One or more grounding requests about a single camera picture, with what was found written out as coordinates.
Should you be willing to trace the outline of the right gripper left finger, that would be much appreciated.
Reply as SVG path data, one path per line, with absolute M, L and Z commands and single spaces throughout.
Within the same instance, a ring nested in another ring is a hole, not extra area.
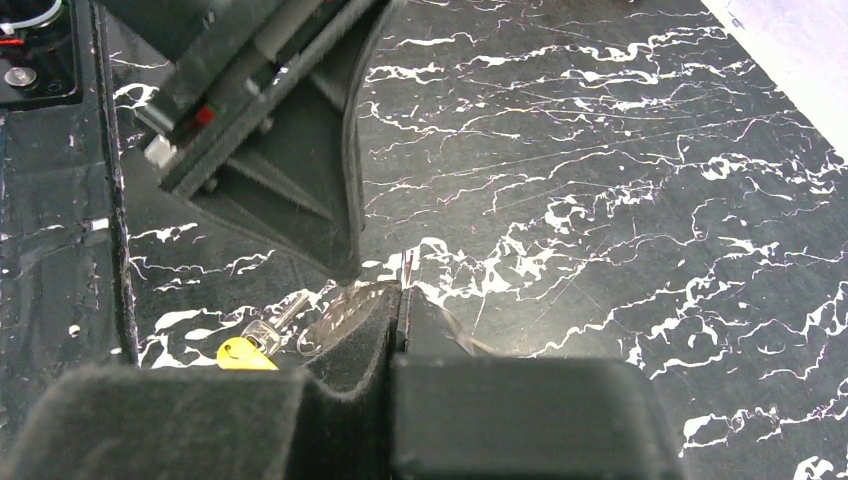
M 396 311 L 277 371 L 86 367 L 29 414 L 5 479 L 385 479 Z

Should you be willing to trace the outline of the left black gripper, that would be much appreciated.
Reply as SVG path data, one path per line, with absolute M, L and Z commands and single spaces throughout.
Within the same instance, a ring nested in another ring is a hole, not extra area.
M 336 282 L 361 273 L 356 104 L 400 1 L 108 1 L 167 59 L 137 118 L 160 187 Z

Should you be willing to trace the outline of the white keyring holder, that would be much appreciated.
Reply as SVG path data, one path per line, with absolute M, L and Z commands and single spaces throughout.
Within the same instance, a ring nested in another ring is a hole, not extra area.
M 465 333 L 460 322 L 447 309 L 430 301 L 421 288 L 413 285 L 415 253 L 402 252 L 401 268 L 394 280 L 381 280 L 351 285 L 334 299 L 321 319 L 312 323 L 298 337 L 297 350 L 306 357 L 316 357 L 376 315 L 377 307 L 386 301 L 396 311 L 388 314 L 393 322 L 395 349 L 399 352 L 448 356 L 466 353 L 470 356 L 493 355 L 495 349 Z

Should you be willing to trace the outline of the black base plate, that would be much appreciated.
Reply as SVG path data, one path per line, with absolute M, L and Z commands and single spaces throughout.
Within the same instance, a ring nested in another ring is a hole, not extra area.
M 130 364 L 104 11 L 74 5 L 81 98 L 1 115 L 1 442 L 65 372 Z

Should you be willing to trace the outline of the yellow tagged key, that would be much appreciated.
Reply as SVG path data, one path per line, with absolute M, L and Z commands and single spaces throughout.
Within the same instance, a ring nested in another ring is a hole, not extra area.
M 279 367 L 271 357 L 283 345 L 287 325 L 309 301 L 299 294 L 281 314 L 269 320 L 252 321 L 239 336 L 225 340 L 216 351 L 215 363 L 222 370 L 273 371 Z

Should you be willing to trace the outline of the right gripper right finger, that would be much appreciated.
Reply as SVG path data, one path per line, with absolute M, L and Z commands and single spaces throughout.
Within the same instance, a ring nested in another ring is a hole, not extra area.
M 399 308 L 397 479 L 682 479 L 660 402 L 609 358 L 488 353 L 417 288 Z

